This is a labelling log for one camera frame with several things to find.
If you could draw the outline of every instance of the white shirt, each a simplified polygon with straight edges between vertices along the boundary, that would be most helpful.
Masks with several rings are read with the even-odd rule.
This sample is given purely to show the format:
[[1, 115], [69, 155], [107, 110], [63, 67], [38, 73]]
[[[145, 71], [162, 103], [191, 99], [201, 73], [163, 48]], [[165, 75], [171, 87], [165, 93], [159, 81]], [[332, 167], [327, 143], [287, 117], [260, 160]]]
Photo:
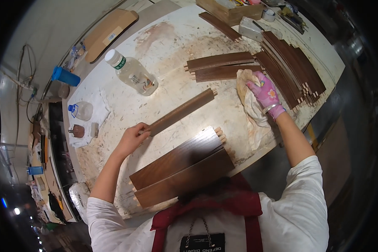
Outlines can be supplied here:
[[[274, 201], [259, 193], [263, 214], [259, 225], [263, 250], [326, 251], [329, 240], [327, 206], [322, 189], [322, 168], [317, 156], [311, 156], [287, 174], [287, 186], [281, 199]], [[225, 251], [246, 252], [245, 221], [225, 210], [206, 212], [203, 216], [210, 233], [225, 234]], [[127, 228], [116, 207], [97, 198], [88, 198], [88, 231], [94, 252], [150, 252], [155, 230], [152, 218], [138, 228]], [[179, 217], [166, 235], [165, 251], [179, 251], [181, 239], [187, 236], [193, 216]], [[192, 235], [205, 235], [203, 221], [198, 219]]]

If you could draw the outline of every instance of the flower pattern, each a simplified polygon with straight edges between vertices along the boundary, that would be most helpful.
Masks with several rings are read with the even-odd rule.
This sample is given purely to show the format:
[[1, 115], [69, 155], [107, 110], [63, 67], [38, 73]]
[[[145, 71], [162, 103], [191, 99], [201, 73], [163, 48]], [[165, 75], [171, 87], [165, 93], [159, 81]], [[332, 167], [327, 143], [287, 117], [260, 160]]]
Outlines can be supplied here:
[[270, 89], [269, 92], [267, 92], [267, 94], [270, 96], [270, 100], [275, 100], [276, 98], [276, 92], [273, 90], [273, 89]]

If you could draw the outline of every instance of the chain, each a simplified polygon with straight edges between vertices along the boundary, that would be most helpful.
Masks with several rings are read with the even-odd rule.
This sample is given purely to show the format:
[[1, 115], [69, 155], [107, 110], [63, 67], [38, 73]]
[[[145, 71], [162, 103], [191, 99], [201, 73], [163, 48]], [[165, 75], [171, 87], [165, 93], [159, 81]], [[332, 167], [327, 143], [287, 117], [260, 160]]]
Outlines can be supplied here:
[[[188, 248], [188, 247], [189, 247], [189, 239], [190, 239], [190, 235], [192, 234], [193, 225], [195, 224], [195, 221], [196, 221], [196, 220], [197, 220], [197, 218], [195, 218], [195, 219], [192, 221], [192, 224], [190, 225], [189, 234], [188, 234], [188, 238], [186, 239], [186, 246], [185, 246], [185, 248]], [[209, 240], [209, 247], [214, 247], [215, 244], [212, 244], [212, 238], [210, 237], [209, 227], [207, 226], [206, 220], [205, 220], [203, 217], [202, 217], [202, 220], [203, 220], [204, 226], [206, 227], [206, 231], [207, 231], [207, 239]]]
[[186, 239], [185, 248], [189, 247], [189, 238], [190, 238], [190, 234], [192, 233], [193, 225], [195, 224], [196, 219], [197, 218], [193, 219], [192, 224], [190, 225], [189, 234], [188, 234], [188, 238]]
[[215, 244], [212, 244], [212, 238], [210, 237], [209, 227], [207, 226], [206, 220], [203, 217], [202, 217], [202, 220], [203, 220], [204, 226], [206, 227], [207, 238], [209, 239], [209, 247], [214, 247]]

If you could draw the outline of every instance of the brown liquid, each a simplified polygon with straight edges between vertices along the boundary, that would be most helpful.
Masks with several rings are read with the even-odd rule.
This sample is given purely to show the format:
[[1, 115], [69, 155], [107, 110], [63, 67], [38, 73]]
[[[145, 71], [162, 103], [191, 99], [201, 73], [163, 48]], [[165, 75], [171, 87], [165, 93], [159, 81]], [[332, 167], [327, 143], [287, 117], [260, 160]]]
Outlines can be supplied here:
[[83, 126], [74, 124], [73, 129], [69, 129], [69, 133], [73, 133], [75, 138], [82, 138], [84, 136], [85, 129]]

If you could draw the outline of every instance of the pink glove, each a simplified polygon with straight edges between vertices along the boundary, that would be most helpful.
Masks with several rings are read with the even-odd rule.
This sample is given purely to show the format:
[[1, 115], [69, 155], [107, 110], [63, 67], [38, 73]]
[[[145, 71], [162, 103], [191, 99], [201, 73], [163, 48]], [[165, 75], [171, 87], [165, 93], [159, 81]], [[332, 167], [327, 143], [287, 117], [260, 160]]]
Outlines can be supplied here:
[[276, 88], [273, 83], [260, 71], [253, 72], [253, 75], [257, 76], [260, 81], [261, 87], [259, 88], [252, 81], [247, 81], [247, 87], [255, 95], [257, 101], [262, 105], [264, 109], [269, 109], [269, 114], [276, 121], [279, 114], [286, 111], [278, 100]]

